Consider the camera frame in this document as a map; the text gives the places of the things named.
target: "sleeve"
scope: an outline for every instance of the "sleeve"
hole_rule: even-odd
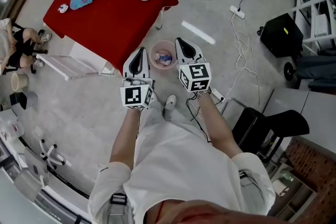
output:
[[[130,179],[131,169],[124,163],[113,162],[98,174],[89,198],[88,212],[94,222],[99,223],[102,212],[112,195],[122,189]]]
[[[250,214],[266,215],[275,201],[272,182],[261,160],[252,153],[232,158],[240,175],[241,193]]]
[[[7,24],[9,23],[10,18],[0,20],[0,29],[7,30]]]

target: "red table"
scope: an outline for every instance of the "red table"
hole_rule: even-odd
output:
[[[61,38],[68,36],[122,72],[163,7],[178,0],[93,0],[77,10],[58,12],[70,0],[54,0],[43,21]]]

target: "white cube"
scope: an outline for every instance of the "white cube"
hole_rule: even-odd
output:
[[[144,109],[149,107],[153,89],[148,85],[121,87],[122,105],[129,109]]]
[[[209,63],[195,63],[180,66],[179,79],[188,92],[205,91],[211,82]]]

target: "white t-shirt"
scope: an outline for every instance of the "white t-shirt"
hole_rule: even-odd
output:
[[[115,162],[100,172],[89,200],[93,220],[99,222],[102,207],[122,188],[135,224],[143,224],[145,213],[168,199],[206,200],[260,215],[266,215],[275,200],[271,181],[256,155],[241,153],[230,159],[206,140],[170,122],[143,129],[134,163],[132,171]]]
[[[0,63],[5,59],[10,49],[7,33],[7,24],[9,23],[9,20],[9,18],[0,20]]]

